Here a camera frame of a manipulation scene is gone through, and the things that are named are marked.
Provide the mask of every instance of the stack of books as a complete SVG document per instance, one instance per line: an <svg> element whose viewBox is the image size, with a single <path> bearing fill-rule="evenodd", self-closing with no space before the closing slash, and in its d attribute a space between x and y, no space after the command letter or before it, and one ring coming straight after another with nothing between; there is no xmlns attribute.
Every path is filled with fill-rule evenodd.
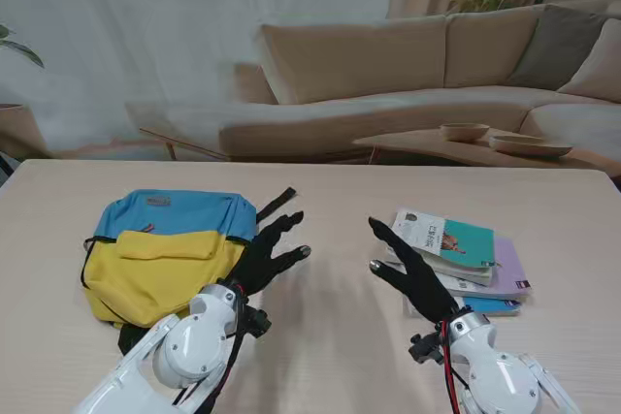
<svg viewBox="0 0 621 414"><path fill-rule="evenodd" d="M401 208L392 227L455 297L460 306L489 315L514 315L531 292L515 247L494 231L410 208ZM386 261L403 265L390 251ZM416 311L407 302L411 315Z"/></svg>

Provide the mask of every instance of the wooden bowl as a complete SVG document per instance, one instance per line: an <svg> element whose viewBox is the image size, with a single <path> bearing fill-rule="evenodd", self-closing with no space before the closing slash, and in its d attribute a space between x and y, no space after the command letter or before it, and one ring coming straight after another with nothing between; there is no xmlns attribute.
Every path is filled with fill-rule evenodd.
<svg viewBox="0 0 621 414"><path fill-rule="evenodd" d="M467 143L485 136L489 126L480 123L446 123L440 127L442 136L448 141Z"/></svg>
<svg viewBox="0 0 621 414"><path fill-rule="evenodd" d="M561 157L573 149L569 144L532 136L491 136L489 146L498 152L530 157Z"/></svg>

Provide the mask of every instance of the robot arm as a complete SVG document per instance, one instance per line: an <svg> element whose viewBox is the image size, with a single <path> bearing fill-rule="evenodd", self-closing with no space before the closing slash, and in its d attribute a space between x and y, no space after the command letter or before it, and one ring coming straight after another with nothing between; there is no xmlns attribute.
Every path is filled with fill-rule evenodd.
<svg viewBox="0 0 621 414"><path fill-rule="evenodd" d="M271 326L265 312L246 304L246 296L311 254L308 246L301 246L272 259L280 235L303 217L302 212L283 215L264 228L221 284L207 286L190 301L190 315L160 320L73 413L211 412L245 334L259 337ZM233 343L227 338L230 334L235 335ZM182 402L171 403L145 379L141 365L149 357L162 385L184 390L194 385Z"/></svg>
<svg viewBox="0 0 621 414"><path fill-rule="evenodd" d="M210 285L190 302L190 315L160 320L73 411L76 414L193 413L207 399L227 366L226 335L235 329L236 300L222 285ZM179 405L157 393L141 373L152 356L158 381L169 388L200 385Z"/></svg>
<svg viewBox="0 0 621 414"><path fill-rule="evenodd" d="M421 315L436 324L434 333L412 338L412 357L421 364L429 359L444 364L451 382L451 357L470 365L468 381L457 394L454 412L461 407L467 414L535 414L544 392L560 412L579 414L556 379L537 361L528 355L515 357L494 349L496 327L484 315L469 308L458 309L420 254L385 224L373 218L369 223L376 237L392 247L407 271L401 273L381 261L371 261L371 272L401 291ZM447 388L451 397L448 378Z"/></svg>

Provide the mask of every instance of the beige sofa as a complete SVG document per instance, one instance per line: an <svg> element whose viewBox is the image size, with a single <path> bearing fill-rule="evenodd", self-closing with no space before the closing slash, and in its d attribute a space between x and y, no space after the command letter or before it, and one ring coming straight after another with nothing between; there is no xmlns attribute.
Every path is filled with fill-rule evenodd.
<svg viewBox="0 0 621 414"><path fill-rule="evenodd" d="M605 0L570 6L620 10L619 2ZM270 102L230 104L218 112L141 109L135 115L150 135L238 160L346 157L359 150L352 144L358 138L481 122L550 136L621 162L621 104L502 86L542 10L364 25L264 25L256 38L261 67L245 70L240 95ZM217 128L218 141L206 131L207 121Z"/></svg>

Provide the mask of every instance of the wooden table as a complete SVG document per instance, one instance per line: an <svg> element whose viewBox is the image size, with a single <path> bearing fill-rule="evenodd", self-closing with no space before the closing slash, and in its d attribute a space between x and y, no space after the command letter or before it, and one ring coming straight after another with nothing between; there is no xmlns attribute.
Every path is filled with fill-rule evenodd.
<svg viewBox="0 0 621 414"><path fill-rule="evenodd" d="M431 155L473 167L515 167L534 169L591 169L602 170L611 178L621 177L621 164L584 149L573 149L558 159L517 157L496 152L489 146L490 136L520 136L509 131L490 129L473 143L456 143L445 140L440 129L417 130L371 136L354 143L373 147L374 157L380 149L401 150Z"/></svg>
<svg viewBox="0 0 621 414"><path fill-rule="evenodd" d="M584 413L621 405L621 195L602 173L29 161L0 195L2 412L65 414L119 360L117 331L94 319L79 278L82 241L108 203L166 188L239 192L262 207L287 186L299 196L281 211L306 216L280 249L312 254L256 297L273 326L246 339L218 412L450 411L441 368L408 354L431 324L404 316L368 270L385 248L367 216L390 222L400 206L512 238L534 295L520 316L494 319L498 346L537 357Z"/></svg>

